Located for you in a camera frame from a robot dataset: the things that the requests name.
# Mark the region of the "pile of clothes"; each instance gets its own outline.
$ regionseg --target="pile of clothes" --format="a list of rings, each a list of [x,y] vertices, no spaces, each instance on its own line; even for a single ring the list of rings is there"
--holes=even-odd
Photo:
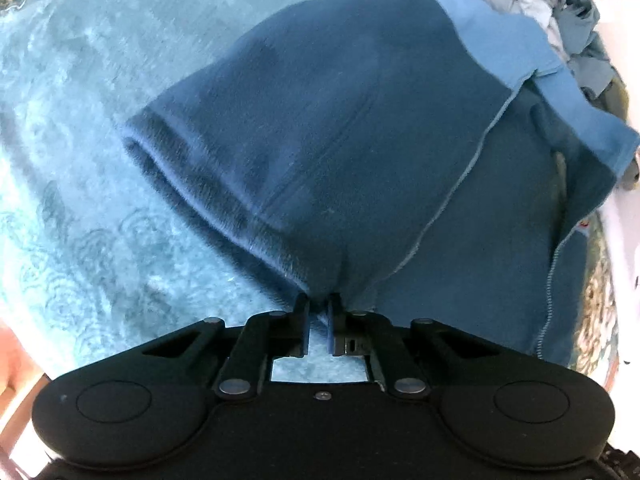
[[[584,219],[640,140],[602,97],[623,87],[578,26],[597,20],[583,3],[301,2],[122,137],[283,303],[340,292],[397,325],[433,317],[566,365]]]

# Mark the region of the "screw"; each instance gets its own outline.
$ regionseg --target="screw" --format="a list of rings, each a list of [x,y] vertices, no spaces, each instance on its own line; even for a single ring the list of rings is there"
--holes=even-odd
[[[314,395],[317,400],[331,400],[332,395],[329,392],[318,392]]]
[[[220,383],[218,389],[227,395],[242,395],[251,389],[251,384],[244,379],[227,379]]]
[[[394,384],[394,388],[401,394],[419,394],[427,388],[427,385],[424,384],[424,381],[415,377],[405,377],[404,379],[398,379]]]

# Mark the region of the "folded clothing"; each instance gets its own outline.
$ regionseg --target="folded clothing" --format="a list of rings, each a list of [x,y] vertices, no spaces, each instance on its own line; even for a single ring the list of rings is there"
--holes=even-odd
[[[575,227],[638,145],[535,22],[482,0],[287,7],[122,135],[158,189],[315,300],[445,318],[562,364],[584,273]]]

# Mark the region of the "silver screw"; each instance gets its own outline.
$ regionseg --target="silver screw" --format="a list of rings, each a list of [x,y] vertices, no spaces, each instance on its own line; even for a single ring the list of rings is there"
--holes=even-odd
[[[332,395],[329,392],[318,392],[314,395],[317,400],[331,400]]]
[[[218,389],[227,395],[242,395],[251,389],[251,384],[244,379],[227,379],[220,383]]]
[[[398,379],[394,384],[394,388],[401,394],[420,394],[427,388],[427,385],[424,384],[424,381],[415,377],[405,377],[404,379]]]

